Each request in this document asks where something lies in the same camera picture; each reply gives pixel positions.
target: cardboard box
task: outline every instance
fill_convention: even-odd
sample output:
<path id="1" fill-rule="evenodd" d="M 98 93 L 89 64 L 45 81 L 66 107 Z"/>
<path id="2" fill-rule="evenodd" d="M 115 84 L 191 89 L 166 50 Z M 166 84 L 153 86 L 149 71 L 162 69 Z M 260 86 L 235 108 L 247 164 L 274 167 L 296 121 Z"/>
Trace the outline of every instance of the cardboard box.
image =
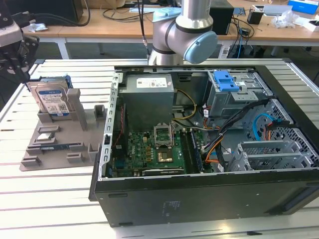
<path id="1" fill-rule="evenodd" d="M 310 31 L 319 31 L 319 21 L 317 20 L 309 21 L 304 25 L 304 27 Z"/>
<path id="2" fill-rule="evenodd" d="M 293 6 L 293 11 L 314 14 L 317 11 L 319 2 L 311 0 L 290 0 L 288 5 Z"/>

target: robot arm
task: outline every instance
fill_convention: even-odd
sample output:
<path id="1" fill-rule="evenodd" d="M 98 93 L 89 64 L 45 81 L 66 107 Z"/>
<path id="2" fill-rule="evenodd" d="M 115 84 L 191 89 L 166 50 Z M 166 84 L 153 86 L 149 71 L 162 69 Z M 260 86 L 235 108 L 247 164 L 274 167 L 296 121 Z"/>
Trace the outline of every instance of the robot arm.
<path id="1" fill-rule="evenodd" d="M 217 46 L 210 5 L 211 0 L 182 0 L 181 9 L 157 10 L 149 65 L 181 65 L 183 59 L 193 64 L 205 61 Z"/>
<path id="2" fill-rule="evenodd" d="M 29 80 L 29 69 L 34 62 L 39 38 L 25 36 L 21 30 L 33 22 L 28 12 L 11 16 L 4 2 L 0 0 L 0 72 L 8 71 L 24 83 Z"/>

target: hard drive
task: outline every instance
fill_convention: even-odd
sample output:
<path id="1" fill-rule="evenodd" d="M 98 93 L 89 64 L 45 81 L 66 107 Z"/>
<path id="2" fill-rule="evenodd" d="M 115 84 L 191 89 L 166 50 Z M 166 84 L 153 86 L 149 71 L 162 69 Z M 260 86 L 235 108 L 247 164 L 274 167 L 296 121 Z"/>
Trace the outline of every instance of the hard drive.
<path id="1" fill-rule="evenodd" d="M 67 98 L 68 89 L 73 88 L 70 76 L 41 78 L 26 84 L 41 113 L 49 113 L 53 120 L 71 119 L 70 112 L 75 110 Z"/>

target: white cable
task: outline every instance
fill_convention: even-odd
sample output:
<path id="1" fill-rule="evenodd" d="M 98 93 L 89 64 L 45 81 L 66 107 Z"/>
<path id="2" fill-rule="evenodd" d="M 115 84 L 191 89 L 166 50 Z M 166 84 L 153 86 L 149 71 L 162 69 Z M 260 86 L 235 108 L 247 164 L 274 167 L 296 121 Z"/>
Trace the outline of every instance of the white cable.
<path id="1" fill-rule="evenodd" d="M 195 126 L 183 126 L 180 123 L 173 121 L 174 123 L 176 123 L 177 125 L 179 125 L 182 128 L 195 128 L 195 129 L 199 129 L 199 130 L 203 130 L 203 131 L 212 131 L 211 129 L 207 129 L 207 128 L 200 128 L 200 127 L 195 127 Z"/>

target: aluminum profile table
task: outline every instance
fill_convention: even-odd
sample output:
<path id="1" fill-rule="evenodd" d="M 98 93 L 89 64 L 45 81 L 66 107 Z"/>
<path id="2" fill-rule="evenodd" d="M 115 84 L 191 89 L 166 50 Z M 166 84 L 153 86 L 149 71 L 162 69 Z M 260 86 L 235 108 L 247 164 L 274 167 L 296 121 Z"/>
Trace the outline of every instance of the aluminum profile table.
<path id="1" fill-rule="evenodd" d="M 81 89 L 85 109 L 108 106 L 115 65 L 145 65 L 145 60 L 46 60 L 37 76 L 68 73 Z M 280 59 L 213 59 L 203 64 L 266 65 L 319 127 L 319 89 L 293 63 Z M 87 197 L 93 167 L 21 172 L 20 161 L 37 123 L 38 106 L 20 85 L 0 113 L 0 238 L 319 238 L 319 199 L 293 215 L 211 222 L 111 228 L 97 202 Z"/>

